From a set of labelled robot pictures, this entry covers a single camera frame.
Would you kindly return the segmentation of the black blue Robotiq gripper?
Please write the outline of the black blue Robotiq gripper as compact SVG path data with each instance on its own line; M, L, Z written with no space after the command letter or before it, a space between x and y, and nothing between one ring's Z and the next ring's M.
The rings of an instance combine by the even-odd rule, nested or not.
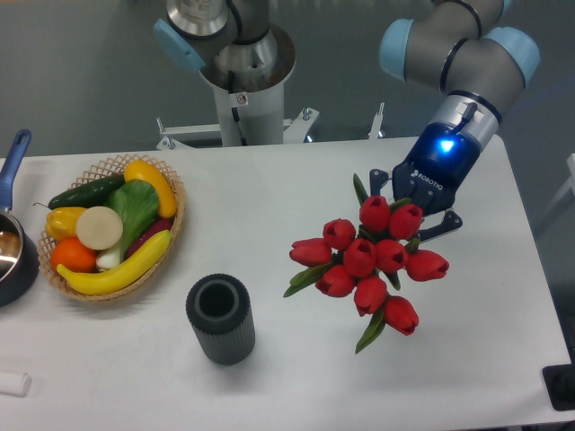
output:
M387 200L409 198L425 215L446 210L438 224L418 231L417 238L429 242L463 226L462 217L449 208L480 153L481 146L474 138L456 134L446 124L431 123L392 175L381 169L369 172L369 195Z

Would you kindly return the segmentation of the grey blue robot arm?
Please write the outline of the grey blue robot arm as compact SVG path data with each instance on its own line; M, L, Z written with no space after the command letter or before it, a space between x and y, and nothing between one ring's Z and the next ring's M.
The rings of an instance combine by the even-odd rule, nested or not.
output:
M444 101L405 159L390 172L370 173L370 193L391 185L442 221L422 241L462 225L456 192L527 87L539 61L524 32L500 27L506 1L439 1L422 22L399 19L378 51L381 68L405 82L438 88ZM296 63L291 38L270 21L265 1L170 1L154 35L179 67L211 86L226 146L297 143L313 114L284 120L284 84Z

